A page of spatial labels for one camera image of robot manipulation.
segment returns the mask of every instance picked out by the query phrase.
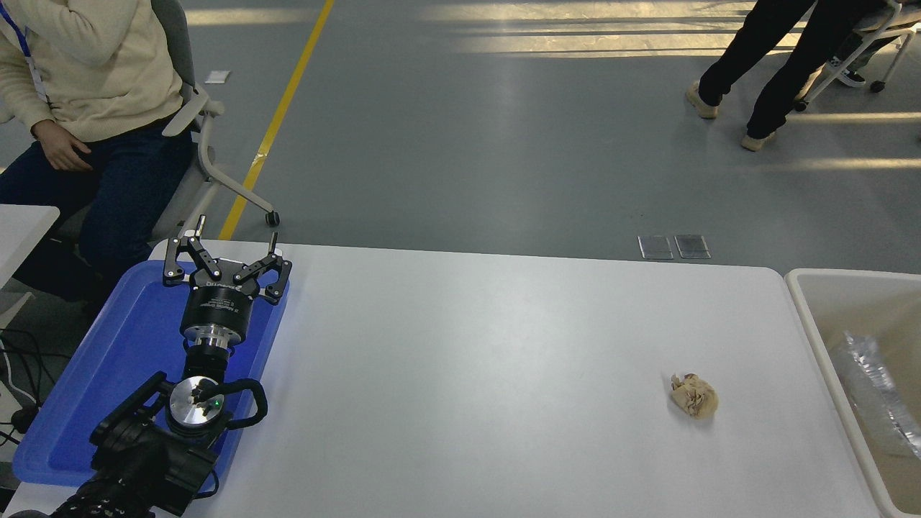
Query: white bin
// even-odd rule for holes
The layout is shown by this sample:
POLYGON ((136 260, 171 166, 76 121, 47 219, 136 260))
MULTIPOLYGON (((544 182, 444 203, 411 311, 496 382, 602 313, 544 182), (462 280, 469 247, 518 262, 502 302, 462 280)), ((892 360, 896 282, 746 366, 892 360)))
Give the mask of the white bin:
POLYGON ((849 405, 828 356, 844 331, 875 336, 903 401, 921 422, 921 276, 797 269, 786 280, 880 510, 887 517, 921 517, 921 460, 881 451, 849 405))

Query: hand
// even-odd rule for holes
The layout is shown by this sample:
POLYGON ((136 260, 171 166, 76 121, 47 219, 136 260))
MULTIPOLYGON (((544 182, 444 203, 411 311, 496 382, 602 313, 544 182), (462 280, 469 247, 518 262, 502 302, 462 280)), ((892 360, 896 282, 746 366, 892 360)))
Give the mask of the hand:
POLYGON ((83 161, 75 151, 76 149, 89 154, 89 147, 55 121, 45 119, 35 123, 32 126, 32 134, 41 144, 45 158, 57 171, 93 171, 92 166, 83 161))

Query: yellow floor line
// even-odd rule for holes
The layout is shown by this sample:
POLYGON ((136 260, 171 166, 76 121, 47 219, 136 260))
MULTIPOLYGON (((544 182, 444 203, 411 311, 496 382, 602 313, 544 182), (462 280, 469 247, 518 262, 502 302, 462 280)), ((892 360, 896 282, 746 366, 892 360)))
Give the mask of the yellow floor line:
MULTIPOLYGON (((262 165, 269 156, 269 150, 272 148, 272 143, 274 143, 275 137, 278 135, 278 129, 285 120, 288 106, 294 98, 297 86, 300 84, 300 79, 303 77, 304 70, 307 68, 307 63, 310 61, 310 56, 313 54, 313 48, 317 46, 317 40, 320 38, 320 33, 323 32, 323 26, 326 25, 326 19, 330 16, 330 10, 332 10, 332 4, 334 3, 335 0, 326 0, 326 4, 320 12, 320 17, 317 18, 317 23, 313 26, 313 31, 310 33, 310 38, 307 40, 304 52, 300 55, 294 73, 291 74, 291 79, 288 81, 287 88, 285 88, 285 95, 282 96, 281 101, 278 103, 278 108, 275 109, 275 115, 272 117, 269 129, 265 132, 265 137, 262 138, 262 143, 259 145, 259 151, 256 152, 256 158, 252 160, 252 165, 250 165, 250 172, 247 173, 246 179, 243 181, 243 186, 247 189, 252 189, 256 184, 256 180, 259 179, 259 173, 262 172, 262 165)), ((230 214, 227 215, 227 220, 224 221, 224 227, 217 236, 218 239, 230 240, 233 238, 233 233, 237 229, 239 219, 243 215, 243 208, 246 206, 246 203, 246 200, 242 196, 237 196, 237 200, 234 201, 233 207, 230 208, 230 214)))

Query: robotic arm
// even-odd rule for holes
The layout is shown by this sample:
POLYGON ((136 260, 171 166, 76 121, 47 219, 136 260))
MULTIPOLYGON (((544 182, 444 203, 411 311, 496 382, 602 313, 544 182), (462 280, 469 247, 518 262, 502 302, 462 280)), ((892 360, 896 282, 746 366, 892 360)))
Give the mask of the robotic arm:
MULTIPOLYGON (((273 233, 263 259, 245 265, 213 258, 201 244, 204 216, 195 230, 169 241, 163 284, 188 283, 189 299, 180 332, 186 360, 182 379, 167 381, 157 372, 103 419, 90 436, 97 446, 90 466, 96 474, 62 504, 51 518, 153 518, 151 507, 182 515, 214 474, 217 453, 212 447, 227 430, 252 426, 268 412, 262 385, 253 379, 226 382, 227 361, 234 346, 246 339, 252 304, 265 299, 278 304, 285 294, 291 262, 275 249, 273 233), (186 274, 178 262, 187 253, 195 270, 186 274), (274 270, 278 279, 261 288, 259 277, 274 270), (224 409, 224 396, 249 390, 256 412, 234 419, 224 409), (169 429, 156 425, 166 412, 169 429)), ((23 511, 10 518, 49 518, 23 511)))

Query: white desk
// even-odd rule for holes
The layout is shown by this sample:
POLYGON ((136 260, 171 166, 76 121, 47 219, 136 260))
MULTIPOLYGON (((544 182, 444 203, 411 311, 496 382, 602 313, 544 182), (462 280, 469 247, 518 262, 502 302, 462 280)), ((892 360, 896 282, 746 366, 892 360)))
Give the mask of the white desk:
POLYGON ((53 206, 0 205, 0 288, 59 214, 53 206))
MULTIPOLYGON (((186 516, 879 516, 770 270, 280 248, 269 415, 186 516), (670 401, 687 371, 714 419, 670 401)), ((8 510, 73 492, 23 484, 8 510)))

